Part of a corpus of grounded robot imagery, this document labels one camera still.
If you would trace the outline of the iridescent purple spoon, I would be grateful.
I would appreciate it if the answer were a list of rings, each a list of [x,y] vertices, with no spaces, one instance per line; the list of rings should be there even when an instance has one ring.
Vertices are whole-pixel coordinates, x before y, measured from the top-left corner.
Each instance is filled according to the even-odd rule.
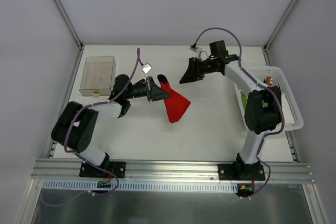
[[[159,81],[160,83],[163,83],[163,84],[167,84],[167,83],[168,83],[168,80],[167,80],[166,76],[163,75],[163,74],[159,74],[159,75],[157,76],[157,79],[158,79],[158,81]]]

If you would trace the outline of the red paper napkin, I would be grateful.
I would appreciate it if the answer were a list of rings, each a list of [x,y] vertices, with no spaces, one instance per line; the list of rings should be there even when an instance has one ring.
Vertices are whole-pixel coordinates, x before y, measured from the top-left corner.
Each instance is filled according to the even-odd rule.
[[[178,122],[188,107],[191,105],[191,101],[173,90],[168,81],[159,81],[161,89],[166,91],[170,97],[164,99],[166,113],[170,123]]]

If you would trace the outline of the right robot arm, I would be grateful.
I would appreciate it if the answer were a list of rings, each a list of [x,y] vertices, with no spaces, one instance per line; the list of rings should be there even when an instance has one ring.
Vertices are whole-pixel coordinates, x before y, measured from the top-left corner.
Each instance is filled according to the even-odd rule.
[[[279,87],[269,87],[242,66],[241,55],[229,54],[224,41],[209,45],[211,56],[205,60],[192,57],[181,84],[203,80],[206,74],[219,72],[231,80],[247,97],[244,120],[248,128],[244,146],[238,153],[235,174],[240,179],[248,179],[261,163],[260,152],[264,140],[284,130],[285,118],[281,104]]]

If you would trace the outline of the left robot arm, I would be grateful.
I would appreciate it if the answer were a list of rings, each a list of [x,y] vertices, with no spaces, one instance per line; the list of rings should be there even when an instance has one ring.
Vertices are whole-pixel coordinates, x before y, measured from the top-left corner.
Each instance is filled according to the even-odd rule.
[[[142,97],[154,102],[168,99],[171,95],[156,85],[152,77],[132,84],[129,76],[121,74],[115,78],[108,100],[88,105],[69,102],[54,126],[51,138],[62,145],[65,152],[74,153],[91,163],[91,170],[103,177],[110,170],[110,157],[91,143],[96,123],[125,116],[131,107],[130,100]]]

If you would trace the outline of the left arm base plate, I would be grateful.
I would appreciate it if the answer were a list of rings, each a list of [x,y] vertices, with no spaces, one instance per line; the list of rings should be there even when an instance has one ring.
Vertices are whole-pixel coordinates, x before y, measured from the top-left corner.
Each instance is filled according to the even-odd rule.
[[[82,163],[79,171],[79,177],[82,178],[108,178],[110,174],[105,170],[113,173],[117,178],[124,178],[126,171],[126,162],[110,161],[105,168],[97,169],[88,163]]]

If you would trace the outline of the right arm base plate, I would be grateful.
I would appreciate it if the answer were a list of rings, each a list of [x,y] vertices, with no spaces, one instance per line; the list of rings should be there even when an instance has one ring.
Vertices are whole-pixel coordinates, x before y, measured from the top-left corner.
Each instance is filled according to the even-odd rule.
[[[252,165],[243,165],[239,167],[237,164],[218,164],[217,172],[219,180],[255,180],[264,181],[266,179],[264,168],[261,163]]]

